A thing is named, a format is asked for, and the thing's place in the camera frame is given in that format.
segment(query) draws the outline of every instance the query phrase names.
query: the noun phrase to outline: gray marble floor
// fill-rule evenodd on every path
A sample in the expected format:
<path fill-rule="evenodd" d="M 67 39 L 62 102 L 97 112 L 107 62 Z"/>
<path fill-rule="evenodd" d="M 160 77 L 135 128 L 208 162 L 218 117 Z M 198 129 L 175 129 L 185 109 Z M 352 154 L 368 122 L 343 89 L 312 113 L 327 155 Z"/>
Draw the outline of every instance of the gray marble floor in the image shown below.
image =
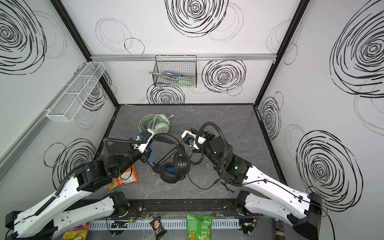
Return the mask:
<path fill-rule="evenodd" d="M 233 152 L 251 162 L 264 173 L 278 180 L 275 166 L 272 162 L 262 131 L 251 105 L 209 105 L 209 106 L 122 106 L 113 124 L 109 137 L 120 139 L 135 139 L 139 134 L 138 123 L 142 117 L 152 113 L 164 113 L 170 118 L 169 133 L 181 140 L 184 130 L 194 127 L 199 129 L 205 122 L 214 122 L 222 130 L 226 140 L 233 146 Z M 206 128 L 216 133 L 210 126 Z M 165 153 L 173 148 L 172 145 L 154 142 L 153 155 L 157 162 Z M 193 161 L 199 159 L 199 154 L 192 156 Z M 113 191 L 123 191 L 127 199 L 200 199 L 200 198 L 236 198 L 237 195 L 226 191 L 217 183 L 209 190 L 200 190 L 188 178 L 168 184 L 159 175 L 140 161 L 134 165 L 138 182 L 118 186 Z M 218 175 L 213 164 L 204 158 L 198 166 L 191 166 L 190 175 L 194 183 L 201 187 L 210 186 Z M 240 188 L 230 186 L 239 193 Z M 104 186 L 89 198 L 101 199 L 110 191 Z"/>

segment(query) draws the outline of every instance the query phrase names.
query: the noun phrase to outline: small snack packet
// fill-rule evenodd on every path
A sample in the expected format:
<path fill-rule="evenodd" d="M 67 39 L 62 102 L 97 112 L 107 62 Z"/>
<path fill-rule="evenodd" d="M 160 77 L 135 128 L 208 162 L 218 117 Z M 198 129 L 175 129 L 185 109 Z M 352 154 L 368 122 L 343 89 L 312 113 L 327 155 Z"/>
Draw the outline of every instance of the small snack packet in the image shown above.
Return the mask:
<path fill-rule="evenodd" d="M 77 226 L 63 234 L 62 240 L 85 240 L 91 222 Z"/>
<path fill-rule="evenodd" d="M 155 218 L 155 220 L 150 222 L 153 230 L 155 231 L 156 240 L 159 240 L 167 232 L 164 230 L 163 225 L 160 222 L 160 219 L 161 217 L 158 216 L 157 218 Z"/>
<path fill-rule="evenodd" d="M 132 174 L 131 174 L 131 168 L 128 168 L 128 170 L 125 171 L 125 173 L 123 173 L 121 177 L 114 178 L 112 180 L 112 182 L 109 184 L 109 190 L 112 190 L 119 185 L 124 185 L 127 183 L 137 182 L 137 181 L 138 179 L 137 179 L 136 170 L 135 170 L 135 167 L 132 165 Z"/>
<path fill-rule="evenodd" d="M 213 217 L 187 214 L 187 240 L 211 240 Z"/>

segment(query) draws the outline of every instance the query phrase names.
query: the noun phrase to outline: green headphones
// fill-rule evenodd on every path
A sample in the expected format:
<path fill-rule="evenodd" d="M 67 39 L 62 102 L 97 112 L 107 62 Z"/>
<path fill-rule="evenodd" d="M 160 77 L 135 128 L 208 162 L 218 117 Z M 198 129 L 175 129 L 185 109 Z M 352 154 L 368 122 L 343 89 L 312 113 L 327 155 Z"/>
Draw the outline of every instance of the green headphones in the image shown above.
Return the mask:
<path fill-rule="evenodd" d="M 139 131 L 142 132 L 143 130 L 150 128 L 155 134 L 167 133 L 170 126 L 169 118 L 164 114 L 149 114 L 140 120 Z"/>

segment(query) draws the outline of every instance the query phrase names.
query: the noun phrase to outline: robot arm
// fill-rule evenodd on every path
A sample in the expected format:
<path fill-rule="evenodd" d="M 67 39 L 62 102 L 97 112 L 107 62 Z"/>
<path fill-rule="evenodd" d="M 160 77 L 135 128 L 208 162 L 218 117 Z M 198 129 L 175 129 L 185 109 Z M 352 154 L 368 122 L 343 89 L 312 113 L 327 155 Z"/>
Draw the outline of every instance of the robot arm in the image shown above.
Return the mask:
<path fill-rule="evenodd" d="M 35 206 L 13 211 L 6 216 L 5 226 L 14 233 L 6 239 L 51 239 L 64 231 L 100 217 L 118 217 L 129 209 L 122 192 L 111 193 L 103 200 L 71 211 L 65 211 L 78 200 L 118 178 L 137 160 L 146 162 L 151 154 L 148 144 L 154 132 L 144 130 L 137 140 L 104 139 L 104 155 L 81 166 L 74 176 L 68 175 L 63 187 Z"/>
<path fill-rule="evenodd" d="M 318 240 L 322 197 L 316 193 L 308 195 L 297 191 L 265 175 L 248 161 L 233 154 L 233 147 L 224 139 L 215 124 L 220 137 L 203 131 L 207 124 L 199 131 L 185 131 L 182 135 L 184 143 L 194 146 L 193 152 L 205 154 L 214 164 L 219 176 L 229 184 L 247 186 L 269 198 L 241 191 L 236 200 L 239 213 L 261 213 L 280 219 L 292 225 L 300 235 Z M 7 240 L 51 239 L 84 222 L 126 214 L 129 203 L 122 192 L 115 192 L 88 206 L 66 212 L 64 210 L 110 183 L 112 178 L 119 177 L 137 160 L 146 162 L 151 154 L 148 145 L 153 136 L 154 132 L 147 129 L 135 141 L 104 139 L 104 155 L 88 162 L 73 177 L 69 176 L 59 195 L 55 192 L 24 212 L 14 211 L 7 215 L 6 227 L 14 230 Z"/>
<path fill-rule="evenodd" d="M 219 133 L 215 137 L 204 127 L 211 125 Z M 202 152 L 213 163 L 219 176 L 229 184 L 246 186 L 267 196 L 258 197 L 241 191 L 237 197 L 239 213 L 247 215 L 260 213 L 290 224 L 300 235 L 318 240 L 322 197 L 292 189 L 267 176 L 250 162 L 233 154 L 233 147 L 224 139 L 221 130 L 211 122 L 205 123 L 199 131 L 191 129 L 182 134 L 184 143 L 194 146 L 193 152 Z"/>

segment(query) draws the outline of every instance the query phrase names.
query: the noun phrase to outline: orange snack bag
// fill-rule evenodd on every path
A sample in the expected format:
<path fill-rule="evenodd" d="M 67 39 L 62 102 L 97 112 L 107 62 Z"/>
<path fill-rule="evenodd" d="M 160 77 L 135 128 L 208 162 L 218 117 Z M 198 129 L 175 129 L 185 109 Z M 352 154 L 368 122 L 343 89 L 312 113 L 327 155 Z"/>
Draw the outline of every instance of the orange snack bag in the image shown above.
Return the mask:
<path fill-rule="evenodd" d="M 135 167 L 133 165 L 132 165 L 132 171 L 133 172 L 131 175 L 131 168 L 128 168 L 128 170 L 125 171 L 125 173 L 123 173 L 121 175 L 121 177 L 114 178 L 113 181 L 109 184 L 109 190 L 112 190 L 119 185 L 124 185 L 124 184 L 131 183 L 131 182 L 137 182 L 138 181 L 137 174 L 136 174 Z"/>

